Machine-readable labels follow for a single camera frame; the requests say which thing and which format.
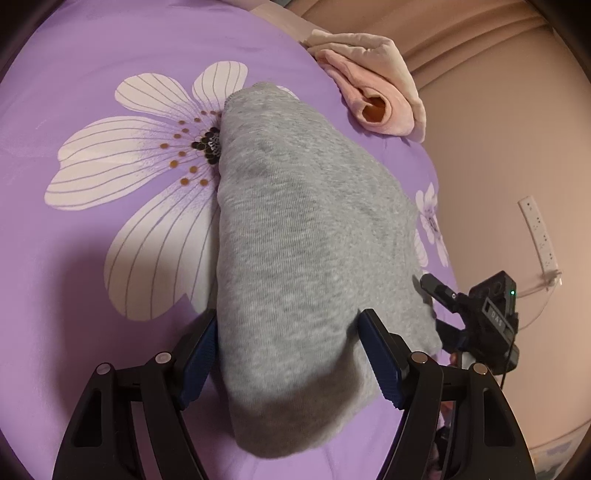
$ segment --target blue gripper pad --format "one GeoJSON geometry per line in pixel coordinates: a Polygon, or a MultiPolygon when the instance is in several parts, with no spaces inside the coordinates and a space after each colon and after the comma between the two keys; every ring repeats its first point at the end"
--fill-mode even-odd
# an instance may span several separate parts
{"type": "Polygon", "coordinates": [[[197,400],[217,357],[217,320],[214,318],[193,349],[183,370],[183,389],[178,396],[182,409],[197,400]]]}
{"type": "Polygon", "coordinates": [[[387,342],[384,338],[387,335],[390,340],[388,331],[373,310],[364,310],[359,314],[357,329],[384,398],[391,401],[396,408],[402,409],[405,400],[401,391],[402,372],[395,361],[395,352],[391,350],[396,348],[395,345],[388,346],[392,342],[387,342]]]}

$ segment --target curtain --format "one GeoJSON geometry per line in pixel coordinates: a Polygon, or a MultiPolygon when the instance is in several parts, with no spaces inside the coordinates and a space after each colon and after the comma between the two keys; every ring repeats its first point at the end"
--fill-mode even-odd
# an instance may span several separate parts
{"type": "Polygon", "coordinates": [[[546,24],[525,0],[292,0],[331,33],[391,38],[418,88],[508,38],[546,24]]]}

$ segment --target electrical outlet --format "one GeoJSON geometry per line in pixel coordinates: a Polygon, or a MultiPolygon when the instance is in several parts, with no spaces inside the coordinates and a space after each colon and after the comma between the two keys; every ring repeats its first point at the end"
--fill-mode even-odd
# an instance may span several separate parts
{"type": "Polygon", "coordinates": [[[534,198],[529,196],[519,201],[519,207],[530,228],[531,237],[534,241],[535,249],[538,252],[544,276],[546,279],[554,278],[558,272],[558,262],[538,205],[534,198]]]}

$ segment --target folded gray towel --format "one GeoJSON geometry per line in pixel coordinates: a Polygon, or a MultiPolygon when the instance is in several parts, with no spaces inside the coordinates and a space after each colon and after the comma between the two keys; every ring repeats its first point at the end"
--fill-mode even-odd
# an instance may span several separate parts
{"type": "Polygon", "coordinates": [[[373,308],[413,350],[441,343],[413,285],[416,207],[311,107],[268,83],[226,101],[217,199],[222,374],[240,447],[315,447],[379,391],[356,334],[373,308]]]}

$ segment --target flower print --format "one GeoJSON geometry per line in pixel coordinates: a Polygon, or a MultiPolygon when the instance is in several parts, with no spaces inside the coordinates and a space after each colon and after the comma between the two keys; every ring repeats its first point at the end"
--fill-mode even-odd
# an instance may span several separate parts
{"type": "Polygon", "coordinates": [[[125,79],[115,99],[157,116],[103,118],[72,135],[58,152],[59,171],[45,201],[84,210],[120,199],[171,170],[178,177],[137,211],[113,240],[104,266],[116,309],[148,320],[186,295],[198,312],[213,294],[217,260],[219,122],[226,98],[244,85],[237,61],[209,66],[192,94],[156,73],[125,79]]]}
{"type": "Polygon", "coordinates": [[[420,212],[421,224],[427,234],[427,240],[429,240],[430,244],[435,244],[441,264],[444,267],[449,266],[447,249],[443,243],[443,236],[439,230],[437,216],[435,215],[437,210],[437,195],[433,183],[429,184],[425,193],[423,193],[422,190],[419,190],[415,195],[415,201],[417,202],[418,211],[420,212]]]}
{"type": "Polygon", "coordinates": [[[425,250],[425,245],[421,240],[421,236],[416,229],[414,231],[414,250],[417,254],[418,264],[421,268],[425,269],[425,267],[429,265],[429,257],[427,256],[427,251],[425,250]]]}

